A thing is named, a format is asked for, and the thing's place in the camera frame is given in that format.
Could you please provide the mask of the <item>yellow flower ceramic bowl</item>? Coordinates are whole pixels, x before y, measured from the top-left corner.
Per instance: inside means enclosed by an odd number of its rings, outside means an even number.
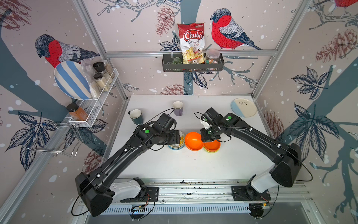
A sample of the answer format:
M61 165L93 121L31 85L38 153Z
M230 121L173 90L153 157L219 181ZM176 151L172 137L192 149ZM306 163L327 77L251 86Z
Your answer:
M185 145L185 134L180 131L180 147L183 147Z

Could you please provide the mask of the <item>orange plastic bowl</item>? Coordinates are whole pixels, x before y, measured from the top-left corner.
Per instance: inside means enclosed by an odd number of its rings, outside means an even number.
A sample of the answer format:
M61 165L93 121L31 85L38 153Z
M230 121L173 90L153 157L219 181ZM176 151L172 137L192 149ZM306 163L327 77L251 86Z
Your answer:
M190 132L185 136L185 145L191 151L199 151L203 148L204 143L199 133Z
M219 150L220 147L221 147L221 143L217 140L215 140L213 142L205 142L204 143L204 148L205 148L205 150L208 150L208 151Z

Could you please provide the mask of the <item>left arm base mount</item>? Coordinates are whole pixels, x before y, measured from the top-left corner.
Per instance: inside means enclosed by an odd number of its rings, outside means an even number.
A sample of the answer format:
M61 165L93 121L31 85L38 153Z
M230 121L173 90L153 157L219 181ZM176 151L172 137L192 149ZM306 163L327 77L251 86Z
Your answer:
M124 183L123 187L118 188L120 190L120 202L132 203L132 202L144 202L153 200L158 201L159 187L148 187L138 177L131 179Z

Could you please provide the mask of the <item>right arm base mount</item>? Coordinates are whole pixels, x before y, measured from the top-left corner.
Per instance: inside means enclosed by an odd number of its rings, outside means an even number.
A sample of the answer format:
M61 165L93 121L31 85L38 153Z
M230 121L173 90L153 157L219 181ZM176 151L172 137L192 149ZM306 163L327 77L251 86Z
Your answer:
M237 185L231 186L231 195L233 196L234 201L266 201L271 200L271 196L268 190L265 190L263 193L255 190L251 184L252 180L256 175L253 175L246 185Z

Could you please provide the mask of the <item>blue yellow patterned bowl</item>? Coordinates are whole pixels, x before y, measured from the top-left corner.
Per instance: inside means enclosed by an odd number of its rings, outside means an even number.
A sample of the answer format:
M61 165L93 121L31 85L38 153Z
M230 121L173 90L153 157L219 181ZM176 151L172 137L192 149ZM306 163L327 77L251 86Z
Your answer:
M185 143L184 143L184 142L181 142L181 143L179 143L179 144L174 144L174 145L168 145L168 147L169 147L171 150L180 150L180 149L182 149L184 146L185 146Z

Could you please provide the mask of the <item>orange plastic bowl front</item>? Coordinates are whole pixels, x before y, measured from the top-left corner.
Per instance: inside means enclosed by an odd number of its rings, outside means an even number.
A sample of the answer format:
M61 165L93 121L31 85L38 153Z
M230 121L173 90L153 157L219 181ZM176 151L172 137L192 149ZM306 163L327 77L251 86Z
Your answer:
M190 132L185 136L185 145L191 151L199 151L203 148L204 143L199 133Z

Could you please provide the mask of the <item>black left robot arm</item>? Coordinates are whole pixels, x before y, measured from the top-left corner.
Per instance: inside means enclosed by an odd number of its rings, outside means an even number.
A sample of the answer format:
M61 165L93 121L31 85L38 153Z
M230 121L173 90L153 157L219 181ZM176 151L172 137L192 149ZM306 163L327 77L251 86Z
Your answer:
M176 120L162 113L157 121L137 126L129 140L106 162L90 173L80 173L75 178L78 197L88 212L96 217L103 213L113 201L142 202L148 199L147 186L140 178L114 187L117 177L141 154L153 145L179 144L180 132Z

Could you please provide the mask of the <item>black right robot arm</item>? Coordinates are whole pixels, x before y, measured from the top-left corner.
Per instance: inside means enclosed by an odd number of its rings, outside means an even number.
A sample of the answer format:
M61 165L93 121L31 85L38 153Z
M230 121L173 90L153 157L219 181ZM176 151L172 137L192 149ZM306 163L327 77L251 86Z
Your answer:
M238 138L254 147L274 165L249 180L248 186L257 192L275 186L290 188L293 186L302 167L301 148L296 144L281 143L246 123L241 117L228 113L225 116L217 113L212 107L200 116L205 126L200 130L203 142L219 140L224 133L229 138Z

